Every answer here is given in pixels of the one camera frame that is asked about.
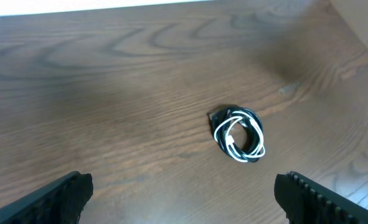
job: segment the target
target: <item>coiled cable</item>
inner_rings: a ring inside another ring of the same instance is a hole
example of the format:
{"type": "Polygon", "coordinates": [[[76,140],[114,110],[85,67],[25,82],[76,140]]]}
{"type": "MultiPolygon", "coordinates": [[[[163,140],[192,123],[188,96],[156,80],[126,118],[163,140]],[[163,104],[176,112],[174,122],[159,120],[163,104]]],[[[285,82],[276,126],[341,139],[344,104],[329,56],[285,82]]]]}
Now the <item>coiled cable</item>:
{"type": "Polygon", "coordinates": [[[257,162],[265,155],[263,125],[260,118],[250,109],[229,106],[211,117],[212,132],[215,141],[226,155],[239,162],[257,162]],[[229,134],[235,124],[241,124],[246,130],[250,144],[247,149],[239,148],[229,134]]]}

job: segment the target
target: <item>wood grain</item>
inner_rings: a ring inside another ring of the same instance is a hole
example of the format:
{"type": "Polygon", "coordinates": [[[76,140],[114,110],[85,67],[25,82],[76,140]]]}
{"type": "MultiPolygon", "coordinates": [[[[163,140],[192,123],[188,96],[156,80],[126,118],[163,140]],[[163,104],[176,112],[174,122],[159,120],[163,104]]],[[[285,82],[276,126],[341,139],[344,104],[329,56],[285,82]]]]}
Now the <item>wood grain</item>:
{"type": "Polygon", "coordinates": [[[0,17],[0,207],[71,170],[81,223],[286,223],[289,170],[368,208],[368,51],[327,0],[0,17]],[[227,103],[262,117],[256,164],[212,139],[227,103]]]}

